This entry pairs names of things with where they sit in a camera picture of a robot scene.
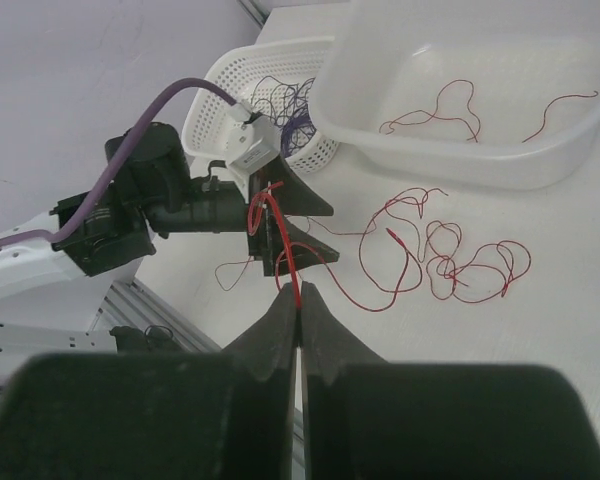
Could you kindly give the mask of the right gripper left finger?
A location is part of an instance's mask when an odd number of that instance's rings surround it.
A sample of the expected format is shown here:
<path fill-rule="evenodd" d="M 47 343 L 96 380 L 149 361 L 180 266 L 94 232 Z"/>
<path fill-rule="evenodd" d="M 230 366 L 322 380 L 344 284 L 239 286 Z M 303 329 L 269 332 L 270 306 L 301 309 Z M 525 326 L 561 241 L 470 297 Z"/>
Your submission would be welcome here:
<path fill-rule="evenodd" d="M 47 354 L 0 396 L 0 479 L 288 479 L 296 300 L 215 353 Z"/>

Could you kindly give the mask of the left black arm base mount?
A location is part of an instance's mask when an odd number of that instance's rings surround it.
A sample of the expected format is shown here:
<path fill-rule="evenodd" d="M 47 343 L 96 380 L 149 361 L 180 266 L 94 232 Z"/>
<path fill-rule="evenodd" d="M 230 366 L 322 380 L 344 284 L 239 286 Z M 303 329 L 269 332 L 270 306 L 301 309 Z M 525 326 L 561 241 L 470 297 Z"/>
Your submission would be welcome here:
<path fill-rule="evenodd" d="M 119 353 L 180 352 L 181 346 L 173 332 L 162 326 L 151 325 L 144 330 L 116 326 L 109 331 Z"/>

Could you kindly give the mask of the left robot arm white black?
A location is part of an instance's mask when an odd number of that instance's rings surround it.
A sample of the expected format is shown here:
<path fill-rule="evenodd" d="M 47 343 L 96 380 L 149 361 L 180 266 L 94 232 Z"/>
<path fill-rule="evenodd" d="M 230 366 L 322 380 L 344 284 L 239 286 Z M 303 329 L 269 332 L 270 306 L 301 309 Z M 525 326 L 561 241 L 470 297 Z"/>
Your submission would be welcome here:
<path fill-rule="evenodd" d="M 107 167 L 90 191 L 0 235 L 0 300 L 115 270 L 153 255 L 154 238 L 175 233 L 242 232 L 267 277 L 339 258 L 291 223 L 334 210 L 292 171 L 266 119 L 236 124 L 223 157 L 199 177 L 168 124 L 129 131 L 105 149 Z"/>

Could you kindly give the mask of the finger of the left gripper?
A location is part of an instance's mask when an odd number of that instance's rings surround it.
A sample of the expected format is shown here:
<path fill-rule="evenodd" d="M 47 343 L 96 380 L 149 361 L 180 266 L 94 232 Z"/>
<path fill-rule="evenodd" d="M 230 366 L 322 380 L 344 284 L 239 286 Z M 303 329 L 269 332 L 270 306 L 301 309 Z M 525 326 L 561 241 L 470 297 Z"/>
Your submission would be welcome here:
<path fill-rule="evenodd" d="M 291 243 L 291 253 L 297 271 L 320 265 L 321 263 L 335 263 L 340 258 L 340 253 L 316 239 L 310 234 L 300 230 L 295 225 L 284 221 L 288 240 Z M 286 259 L 285 243 L 280 228 L 274 224 L 274 271 L 289 273 Z"/>
<path fill-rule="evenodd" d="M 314 192 L 281 157 L 277 156 L 269 163 L 269 181 L 282 212 L 289 216 L 328 217 L 334 214 L 334 208 L 320 195 Z"/>

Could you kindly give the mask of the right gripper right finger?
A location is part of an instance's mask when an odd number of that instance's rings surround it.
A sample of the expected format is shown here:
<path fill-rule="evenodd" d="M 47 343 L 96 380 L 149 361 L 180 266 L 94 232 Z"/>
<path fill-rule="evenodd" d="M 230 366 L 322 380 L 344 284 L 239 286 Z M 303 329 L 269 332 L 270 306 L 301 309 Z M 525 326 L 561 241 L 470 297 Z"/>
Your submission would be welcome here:
<path fill-rule="evenodd" d="M 600 479 L 600 442 L 558 371 L 392 363 L 301 290 L 310 479 Z"/>

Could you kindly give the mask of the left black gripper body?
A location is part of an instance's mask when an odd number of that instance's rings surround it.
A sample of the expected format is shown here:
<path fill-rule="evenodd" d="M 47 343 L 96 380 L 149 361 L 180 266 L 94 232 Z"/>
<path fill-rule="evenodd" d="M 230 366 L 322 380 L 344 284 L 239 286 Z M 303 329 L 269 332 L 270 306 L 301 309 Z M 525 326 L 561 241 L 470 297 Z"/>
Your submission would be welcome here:
<path fill-rule="evenodd" d="M 169 210 L 166 205 L 147 206 L 151 229 L 166 238 L 171 233 L 243 232 L 248 252 L 260 261 L 265 275 L 275 273 L 272 250 L 272 227 L 262 201 L 246 201 L 231 181 L 217 176 L 197 177 L 188 184 L 180 205 Z"/>

